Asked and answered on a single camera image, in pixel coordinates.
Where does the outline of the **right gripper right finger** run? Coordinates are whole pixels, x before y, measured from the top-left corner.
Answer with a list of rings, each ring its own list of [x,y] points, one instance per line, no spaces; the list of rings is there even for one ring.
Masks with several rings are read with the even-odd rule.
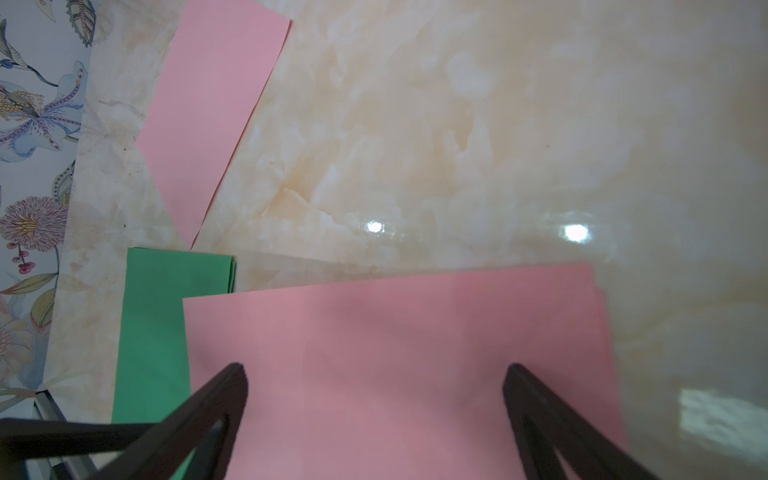
[[[503,397],[528,479],[565,479],[562,461],[581,479],[656,478],[525,366],[509,366]]]

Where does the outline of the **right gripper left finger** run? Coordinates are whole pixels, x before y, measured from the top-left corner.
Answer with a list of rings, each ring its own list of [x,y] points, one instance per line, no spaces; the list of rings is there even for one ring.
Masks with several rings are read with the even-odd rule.
[[[164,421],[128,444],[96,479],[223,479],[248,397],[244,366],[231,363]]]

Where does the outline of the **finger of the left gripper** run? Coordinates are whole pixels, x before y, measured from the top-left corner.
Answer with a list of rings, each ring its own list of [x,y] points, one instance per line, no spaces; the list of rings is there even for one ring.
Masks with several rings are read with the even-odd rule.
[[[154,426],[2,419],[1,461],[121,451]]]

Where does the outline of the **green paper hidden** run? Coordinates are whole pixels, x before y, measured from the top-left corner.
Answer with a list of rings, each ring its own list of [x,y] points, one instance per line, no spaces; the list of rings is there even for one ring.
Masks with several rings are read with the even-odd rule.
[[[131,248],[127,253],[112,422],[164,421],[191,395],[183,300],[229,294],[231,256]]]

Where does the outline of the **pink paper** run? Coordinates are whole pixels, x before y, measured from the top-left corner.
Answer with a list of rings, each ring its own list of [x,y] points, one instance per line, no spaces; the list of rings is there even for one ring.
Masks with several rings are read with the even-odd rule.
[[[602,289],[595,288],[596,308],[598,310],[598,316],[600,318],[600,326],[603,332],[604,339],[610,343],[611,333],[608,313],[606,309],[605,295]]]
[[[511,364],[626,442],[595,288],[570,264],[187,298],[191,386],[244,366],[231,479],[519,479]]]
[[[186,247],[285,44],[290,19],[256,1],[190,1],[136,146]]]

